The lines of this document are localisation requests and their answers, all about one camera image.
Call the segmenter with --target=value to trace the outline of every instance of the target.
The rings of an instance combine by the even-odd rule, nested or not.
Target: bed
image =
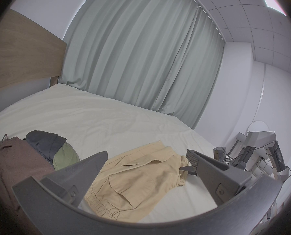
[[[80,159],[105,150],[111,158],[158,140],[180,155],[193,149],[212,157],[214,148],[176,117],[65,84],[56,84],[0,112],[0,141],[4,134],[23,139],[32,130],[67,138]],[[169,191],[140,222],[175,221],[214,208],[216,204],[202,181],[188,176],[185,186]]]

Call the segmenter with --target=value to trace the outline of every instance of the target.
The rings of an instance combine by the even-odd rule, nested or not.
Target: garment pocket
[[[123,171],[109,177],[110,186],[135,209],[155,188],[154,179],[144,168]]]

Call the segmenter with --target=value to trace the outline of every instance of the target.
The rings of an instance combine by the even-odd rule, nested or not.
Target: headboard
[[[61,75],[66,43],[29,18],[7,10],[0,21],[0,90]]]

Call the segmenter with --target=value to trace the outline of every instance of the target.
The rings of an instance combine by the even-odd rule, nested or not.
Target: white round object
[[[247,129],[247,133],[253,131],[269,131],[269,128],[265,122],[255,121],[249,126],[249,128]]]

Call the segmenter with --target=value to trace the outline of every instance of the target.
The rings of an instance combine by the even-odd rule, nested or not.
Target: gray-green curtain
[[[71,24],[60,82],[174,115],[194,128],[224,45],[203,9],[194,0],[85,5]]]

